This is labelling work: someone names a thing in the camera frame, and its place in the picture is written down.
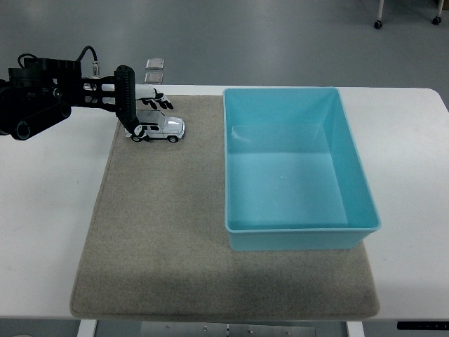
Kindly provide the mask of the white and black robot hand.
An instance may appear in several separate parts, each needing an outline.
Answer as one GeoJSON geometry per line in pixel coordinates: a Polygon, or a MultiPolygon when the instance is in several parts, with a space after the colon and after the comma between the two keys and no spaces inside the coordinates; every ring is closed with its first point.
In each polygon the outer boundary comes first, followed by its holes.
{"type": "MultiPolygon", "coordinates": [[[[155,86],[150,84],[137,84],[135,86],[135,99],[145,106],[150,106],[152,110],[173,109],[172,102],[164,93],[158,91],[155,86]]],[[[142,140],[149,141],[149,136],[145,133],[138,117],[134,118],[131,126],[128,128],[131,139],[137,142],[142,140]]]]}

